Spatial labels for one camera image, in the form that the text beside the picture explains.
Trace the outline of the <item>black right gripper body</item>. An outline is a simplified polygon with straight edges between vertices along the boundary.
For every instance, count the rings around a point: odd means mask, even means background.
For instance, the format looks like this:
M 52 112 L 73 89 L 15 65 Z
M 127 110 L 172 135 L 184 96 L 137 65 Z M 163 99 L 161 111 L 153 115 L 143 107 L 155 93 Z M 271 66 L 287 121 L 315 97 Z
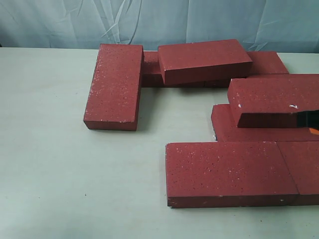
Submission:
M 297 127 L 319 128 L 319 110 L 298 112 Z

